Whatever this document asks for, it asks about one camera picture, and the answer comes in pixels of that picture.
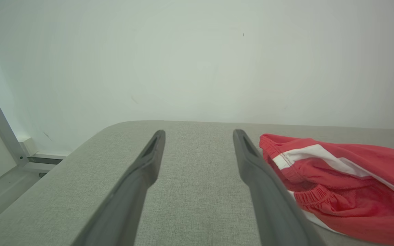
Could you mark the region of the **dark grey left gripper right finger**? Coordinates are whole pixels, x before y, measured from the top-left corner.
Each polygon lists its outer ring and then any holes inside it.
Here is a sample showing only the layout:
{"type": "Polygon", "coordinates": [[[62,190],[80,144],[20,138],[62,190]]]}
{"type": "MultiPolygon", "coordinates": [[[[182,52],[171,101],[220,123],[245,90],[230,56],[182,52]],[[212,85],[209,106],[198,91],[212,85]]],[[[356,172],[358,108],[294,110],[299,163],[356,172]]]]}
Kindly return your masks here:
{"type": "Polygon", "coordinates": [[[323,246],[278,175],[253,145],[245,131],[233,131],[239,174],[249,187],[263,246],[323,246]]]}

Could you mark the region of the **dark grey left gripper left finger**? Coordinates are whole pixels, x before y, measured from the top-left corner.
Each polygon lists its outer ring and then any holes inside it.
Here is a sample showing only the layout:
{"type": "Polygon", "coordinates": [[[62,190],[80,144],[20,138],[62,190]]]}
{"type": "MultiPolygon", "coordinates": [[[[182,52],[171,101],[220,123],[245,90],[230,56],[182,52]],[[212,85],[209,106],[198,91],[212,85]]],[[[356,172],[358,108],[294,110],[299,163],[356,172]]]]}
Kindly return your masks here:
{"type": "Polygon", "coordinates": [[[156,131],[72,245],[134,245],[147,190],[158,179],[165,143],[165,131],[156,131]]]}

